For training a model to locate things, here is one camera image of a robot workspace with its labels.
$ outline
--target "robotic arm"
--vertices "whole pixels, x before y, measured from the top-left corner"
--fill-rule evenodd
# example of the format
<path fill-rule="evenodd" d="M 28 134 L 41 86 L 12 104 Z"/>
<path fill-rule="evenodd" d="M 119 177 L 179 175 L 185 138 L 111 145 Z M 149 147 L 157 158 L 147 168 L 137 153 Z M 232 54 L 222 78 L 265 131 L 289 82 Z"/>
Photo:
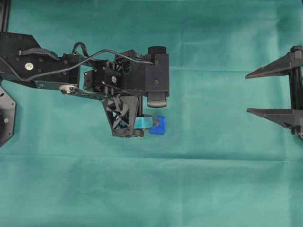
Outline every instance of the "robotic arm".
<path fill-rule="evenodd" d="M 78 47 L 83 54 L 76 51 Z M 113 53 L 114 60 L 95 59 L 104 52 Z M 83 90 L 79 88 L 81 65 L 92 68 L 84 73 Z M 143 114 L 143 96 L 149 107 L 166 107 L 169 56 L 162 46 L 148 48 L 146 55 L 101 50 L 89 56 L 85 44 L 76 43 L 72 53 L 58 57 L 31 35 L 0 32 L 0 79 L 102 101 L 113 136 L 142 137 L 145 129 L 158 123 Z M 0 87 L 0 146 L 13 135 L 15 106 Z M 137 118 L 150 118 L 152 125 L 137 128 Z"/>

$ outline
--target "black cable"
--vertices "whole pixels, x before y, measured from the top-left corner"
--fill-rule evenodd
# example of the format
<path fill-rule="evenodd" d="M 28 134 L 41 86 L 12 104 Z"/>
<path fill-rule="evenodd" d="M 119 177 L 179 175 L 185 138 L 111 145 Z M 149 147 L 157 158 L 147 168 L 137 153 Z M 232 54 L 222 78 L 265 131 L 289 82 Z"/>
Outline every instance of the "black cable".
<path fill-rule="evenodd" d="M 82 52 L 83 52 L 83 55 L 85 57 L 88 57 L 89 54 L 87 52 L 87 48 L 86 48 L 86 45 L 82 42 L 77 42 L 75 45 L 74 45 L 74 48 L 72 49 L 72 52 L 71 53 L 76 53 L 76 49 L 78 48 L 78 46 L 81 46 L 81 49 L 82 49 Z"/>
<path fill-rule="evenodd" d="M 6 64 L 6 66 L 12 71 L 12 73 L 14 73 L 14 75 L 15 75 L 19 80 L 21 80 L 21 81 L 26 81 L 26 80 L 22 79 L 22 78 L 19 76 L 19 74 L 14 70 L 14 68 L 8 63 L 7 60 L 5 60 L 4 58 L 2 58 L 1 56 L 0 56 L 0 60 L 3 61 L 4 64 Z"/>
<path fill-rule="evenodd" d="M 96 57 L 96 56 L 98 56 L 98 55 L 100 55 L 100 54 L 102 54 L 102 53 L 105 53 L 105 52 L 113 53 L 113 54 L 115 54 L 115 55 L 121 56 L 121 57 L 123 57 L 123 58 L 126 58 L 126 59 L 128 59 L 128 60 L 130 60 L 130 61 L 134 61 L 134 62 L 137 62 L 137 63 L 154 64 L 154 63 L 151 62 L 151 61 L 137 61 L 137 60 L 135 60 L 135 59 L 132 59 L 132 58 L 130 58 L 130 57 L 128 57 L 128 56 L 125 56 L 125 55 L 123 55 L 123 54 L 121 54 L 121 53 L 118 53 L 118 52 L 116 52 L 116 51 L 105 49 L 105 50 L 98 51 L 97 53 L 94 53 L 93 55 L 91 55 L 91 56 L 89 56 L 88 58 L 86 58 L 86 59 L 80 61 L 79 63 L 75 64 L 74 66 L 71 66 L 71 67 L 68 67 L 68 68 L 65 68 L 65 69 L 62 69 L 62 70 L 55 70 L 55 71 L 50 71 L 50 72 L 45 72 L 45 73 L 39 73 L 39 74 L 33 75 L 33 76 L 27 78 L 26 80 L 23 80 L 23 81 L 31 81 L 31 80 L 34 80 L 34 79 L 36 79 L 36 78 L 38 78 L 38 77 L 42 77 L 42 76 L 46 76 L 46 75 L 51 75 L 51 74 L 56 74 L 56 73 L 61 73 L 61 72 L 64 72 L 64 71 L 72 70 L 72 69 L 74 69 L 74 68 L 76 68 L 76 67 L 82 65 L 83 63 L 89 61 L 90 59 L 92 59 L 92 58 L 94 58 L 94 57 Z"/>

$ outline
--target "black plastic part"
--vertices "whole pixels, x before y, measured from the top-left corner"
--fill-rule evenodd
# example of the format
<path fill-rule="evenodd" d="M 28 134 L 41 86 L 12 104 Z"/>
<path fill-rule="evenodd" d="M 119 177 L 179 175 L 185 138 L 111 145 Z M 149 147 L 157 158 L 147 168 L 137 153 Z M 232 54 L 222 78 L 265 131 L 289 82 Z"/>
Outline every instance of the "black plastic part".
<path fill-rule="evenodd" d="M 15 101 L 0 87 L 0 147 L 14 134 Z"/>
<path fill-rule="evenodd" d="M 109 98 L 102 102 L 111 131 L 113 136 L 118 137 L 143 137 L 144 131 L 140 129 L 135 129 L 134 124 L 136 121 L 137 113 L 139 110 L 139 98 L 136 96 L 120 96 L 119 99 L 123 104 L 128 105 L 129 113 L 127 114 L 127 123 L 125 127 L 116 128 L 114 127 L 115 113 L 111 111 L 109 106 L 114 103 L 114 99 Z"/>
<path fill-rule="evenodd" d="M 0 31 L 6 32 L 9 21 L 10 0 L 0 0 Z"/>
<path fill-rule="evenodd" d="M 77 64 L 80 61 L 80 56 L 75 54 L 64 54 L 60 61 L 53 59 L 47 54 L 31 53 L 25 56 L 20 56 L 20 50 L 30 50 L 32 48 L 41 49 L 32 35 L 17 34 L 17 33 L 0 33 L 0 54 L 1 56 L 14 67 L 15 71 L 21 78 L 27 79 L 40 72 L 49 72 L 53 70 L 61 70 Z M 26 63 L 32 63 L 32 70 L 25 68 Z M 35 87 L 34 82 L 20 81 L 12 71 L 0 61 L 1 79 L 17 82 L 24 86 Z M 62 84 L 77 84 L 79 82 L 80 67 L 67 71 L 66 73 L 57 73 L 46 75 L 39 78 L 40 81 L 60 82 Z"/>
<path fill-rule="evenodd" d="M 277 61 L 260 68 L 246 76 L 247 79 L 289 75 L 290 98 L 292 109 L 247 109 L 247 112 L 264 117 L 284 128 L 293 135 L 303 135 L 303 47 L 294 46 L 291 51 Z"/>

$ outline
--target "cable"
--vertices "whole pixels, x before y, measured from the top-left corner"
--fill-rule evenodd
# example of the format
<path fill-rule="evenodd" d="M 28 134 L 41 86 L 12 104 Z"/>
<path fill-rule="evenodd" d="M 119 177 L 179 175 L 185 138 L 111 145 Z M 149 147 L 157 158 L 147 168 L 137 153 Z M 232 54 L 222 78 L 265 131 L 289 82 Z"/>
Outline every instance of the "cable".
<path fill-rule="evenodd" d="M 0 56 L 0 60 L 3 61 L 4 64 L 6 64 L 6 66 L 15 74 L 15 76 L 16 76 L 19 80 L 21 80 L 21 81 L 26 81 L 26 80 L 22 79 L 22 78 L 19 76 L 19 74 L 18 74 L 18 73 L 14 70 L 14 68 L 7 62 L 7 60 L 5 60 L 4 58 L 2 58 L 1 56 Z"/>
<path fill-rule="evenodd" d="M 36 79 L 36 78 L 38 78 L 38 77 L 42 77 L 42 76 L 46 76 L 46 75 L 51 75 L 51 74 L 56 74 L 56 73 L 61 73 L 61 72 L 64 72 L 64 71 L 72 70 L 72 69 L 74 69 L 74 68 L 76 68 L 76 67 L 82 65 L 83 63 L 89 61 L 90 59 L 93 59 L 94 57 L 96 57 L 96 56 L 98 56 L 98 55 L 100 55 L 100 54 L 102 54 L 102 53 L 105 53 L 105 52 L 113 53 L 113 54 L 118 55 L 118 56 L 120 56 L 120 57 L 126 58 L 126 59 L 128 59 L 128 60 L 130 60 L 130 61 L 134 61 L 134 62 L 136 62 L 136 63 L 152 64 L 152 65 L 154 64 L 154 63 L 151 62 L 151 61 L 137 61 L 137 60 L 135 60 L 135 59 L 132 59 L 132 58 L 130 58 L 130 57 L 127 57 L 127 56 L 125 56 L 125 55 L 123 55 L 123 54 L 121 54 L 121 53 L 118 53 L 118 52 L 116 52 L 116 51 L 105 49 L 105 50 L 98 51 L 97 53 L 95 53 L 95 54 L 89 56 L 89 57 L 86 58 L 85 60 L 80 61 L 79 63 L 77 63 L 77 64 L 75 64 L 74 66 L 71 66 L 71 67 L 69 67 L 69 68 L 65 68 L 65 69 L 63 69 L 63 70 L 55 70 L 55 71 L 50 71 L 50 72 L 45 72 L 45 73 L 39 73 L 39 74 L 36 74 L 36 75 L 33 75 L 33 76 L 27 78 L 27 79 L 24 80 L 24 81 L 31 81 L 31 80 L 34 80 L 34 79 Z"/>
<path fill-rule="evenodd" d="M 85 57 L 88 57 L 89 54 L 88 54 L 88 52 L 87 52 L 86 45 L 85 45 L 83 42 L 77 42 L 77 43 L 74 45 L 74 48 L 73 48 L 73 50 L 72 50 L 71 53 L 76 53 L 76 49 L 78 48 L 78 46 L 81 46 L 83 55 L 84 55 Z"/>

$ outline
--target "green cloth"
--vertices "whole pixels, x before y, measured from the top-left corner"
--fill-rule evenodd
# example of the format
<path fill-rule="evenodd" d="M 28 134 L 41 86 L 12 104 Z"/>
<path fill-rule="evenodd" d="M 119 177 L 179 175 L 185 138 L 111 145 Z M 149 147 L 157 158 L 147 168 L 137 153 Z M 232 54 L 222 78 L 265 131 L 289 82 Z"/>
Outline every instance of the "green cloth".
<path fill-rule="evenodd" d="M 145 107 L 164 136 L 123 140 L 98 101 L 4 81 L 1 227 L 302 226 L 303 141 L 246 113 L 289 108 L 288 77 L 244 79 L 303 44 L 300 0 L 12 0 L 9 31 L 59 56 L 167 46 L 170 97 Z"/>

